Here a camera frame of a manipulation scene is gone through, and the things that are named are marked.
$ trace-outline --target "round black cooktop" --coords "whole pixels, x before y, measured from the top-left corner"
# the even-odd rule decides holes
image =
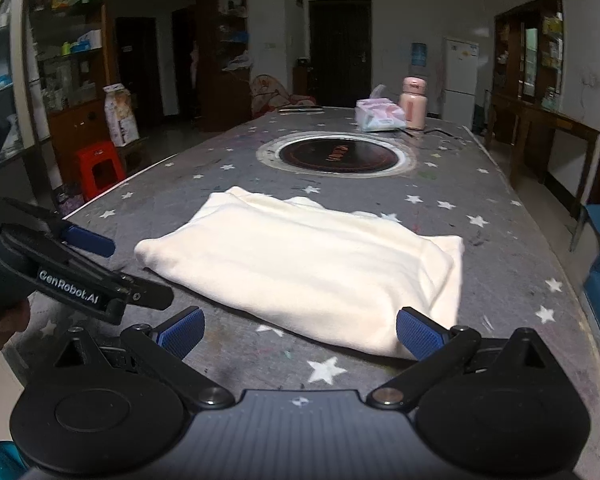
[[[280,159],[296,168],[328,173],[375,173],[394,167],[398,156],[369,140],[298,140],[280,150]]]

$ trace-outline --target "gray gripper base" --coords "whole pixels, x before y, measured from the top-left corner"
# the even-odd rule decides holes
[[[148,428],[147,438],[151,438]],[[41,471],[23,480],[50,480]],[[356,391],[247,390],[232,408],[199,413],[157,461],[109,480],[478,480],[440,460],[407,416]]]

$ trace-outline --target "star-patterned tablecloth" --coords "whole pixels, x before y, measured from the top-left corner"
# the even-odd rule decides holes
[[[96,261],[157,281],[160,277],[138,266],[135,245],[177,229],[210,193],[232,186],[281,200],[310,195],[327,208],[371,212],[421,235],[459,235],[465,251],[458,322],[484,336],[508,337],[520,326],[538,330],[592,417],[577,471],[583,478],[600,479],[600,363],[587,322],[547,241],[468,131],[428,120],[429,133],[386,134],[410,145],[417,164],[408,173],[382,178],[282,171],[256,158],[261,145],[286,134],[355,133],[352,120],[353,110],[342,108],[327,108],[323,114],[268,114],[138,174],[71,220],[115,240],[114,256]],[[87,319],[36,294],[29,329],[12,340],[5,355],[25,380],[72,324],[109,342],[126,326],[155,326],[195,304],[205,311],[206,333],[185,361],[236,396],[244,388],[352,388],[366,396],[408,365],[316,343],[190,290],[175,287],[174,292],[173,305],[164,312],[128,307],[120,327]]]

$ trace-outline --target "red plastic stool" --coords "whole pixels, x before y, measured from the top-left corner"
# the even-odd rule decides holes
[[[96,198],[126,178],[116,147],[110,140],[96,142],[78,150],[76,155],[85,200]]]

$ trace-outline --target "white fabric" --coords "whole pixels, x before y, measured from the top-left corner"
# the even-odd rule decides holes
[[[162,277],[323,343],[411,357],[395,318],[412,306],[456,322],[462,238],[421,237],[370,213],[232,187],[185,225],[142,240],[136,257]]]

